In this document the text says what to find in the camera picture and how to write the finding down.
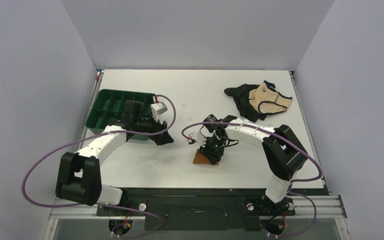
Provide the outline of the black patterned underwear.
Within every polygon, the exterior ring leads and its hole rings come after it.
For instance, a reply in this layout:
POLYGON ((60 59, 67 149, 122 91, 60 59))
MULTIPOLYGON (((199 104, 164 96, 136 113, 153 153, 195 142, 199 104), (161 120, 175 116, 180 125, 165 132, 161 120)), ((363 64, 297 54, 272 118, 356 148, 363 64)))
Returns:
POLYGON ((258 84, 242 84, 238 87, 224 89, 224 93, 233 99, 240 116, 254 123, 257 120, 263 121, 267 117, 265 114, 256 111, 249 103, 250 91, 256 90, 258 87, 258 84))

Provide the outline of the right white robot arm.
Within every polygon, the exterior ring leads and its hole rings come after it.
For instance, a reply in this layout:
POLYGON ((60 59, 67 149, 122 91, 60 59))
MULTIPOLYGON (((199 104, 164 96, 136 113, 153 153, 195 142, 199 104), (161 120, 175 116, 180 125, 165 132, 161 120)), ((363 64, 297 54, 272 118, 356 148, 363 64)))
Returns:
POLYGON ((225 149, 231 142, 243 142, 264 151, 272 177, 262 199, 263 209, 276 213, 285 203, 288 191, 298 170, 307 161, 306 150, 300 152, 302 144, 287 125, 262 127, 228 115, 218 119, 210 114, 203 127, 211 134, 198 133, 193 164, 218 165, 225 149))

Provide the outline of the brown underwear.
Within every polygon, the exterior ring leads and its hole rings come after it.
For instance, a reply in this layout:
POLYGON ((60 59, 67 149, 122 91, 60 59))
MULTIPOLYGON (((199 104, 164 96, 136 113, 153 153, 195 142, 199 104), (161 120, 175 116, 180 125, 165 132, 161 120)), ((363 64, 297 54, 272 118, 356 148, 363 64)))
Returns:
POLYGON ((221 161, 221 157, 213 152, 197 149, 192 163, 194 165, 213 165, 216 166, 221 161))

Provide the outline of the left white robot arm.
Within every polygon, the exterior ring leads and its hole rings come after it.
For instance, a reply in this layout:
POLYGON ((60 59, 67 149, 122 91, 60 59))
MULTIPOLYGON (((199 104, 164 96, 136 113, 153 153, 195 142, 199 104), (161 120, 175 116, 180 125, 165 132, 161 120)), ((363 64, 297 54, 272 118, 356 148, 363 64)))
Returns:
POLYGON ((66 152, 60 159, 55 195, 56 197, 93 206, 106 204, 116 215, 129 209, 129 201, 123 190, 102 183, 101 165, 119 146, 135 135, 149 137, 156 145, 174 142, 168 133, 169 124, 159 117, 168 108, 163 102, 150 105, 151 116, 142 114, 139 101, 127 100, 122 112, 111 118, 104 131, 85 147, 72 153, 66 152))

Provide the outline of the green compartment tray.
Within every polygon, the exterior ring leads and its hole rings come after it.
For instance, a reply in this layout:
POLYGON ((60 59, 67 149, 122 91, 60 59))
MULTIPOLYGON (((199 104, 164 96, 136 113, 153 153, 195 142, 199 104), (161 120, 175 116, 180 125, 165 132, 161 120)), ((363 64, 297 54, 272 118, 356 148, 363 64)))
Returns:
POLYGON ((126 101, 140 102, 141 117, 149 119, 154 97, 155 94, 149 92, 102 89, 92 104, 84 126, 95 135, 102 133, 110 119, 121 116, 126 101))

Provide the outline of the beige underwear with dark trim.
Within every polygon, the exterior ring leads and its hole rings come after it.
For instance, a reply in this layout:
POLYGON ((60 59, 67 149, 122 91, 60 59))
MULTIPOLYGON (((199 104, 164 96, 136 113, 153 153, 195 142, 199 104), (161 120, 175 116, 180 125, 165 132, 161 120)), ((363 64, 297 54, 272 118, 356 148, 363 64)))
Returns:
POLYGON ((274 83, 264 81, 249 92, 249 104, 260 114, 275 115, 284 113, 292 104, 293 98, 276 90, 274 83))

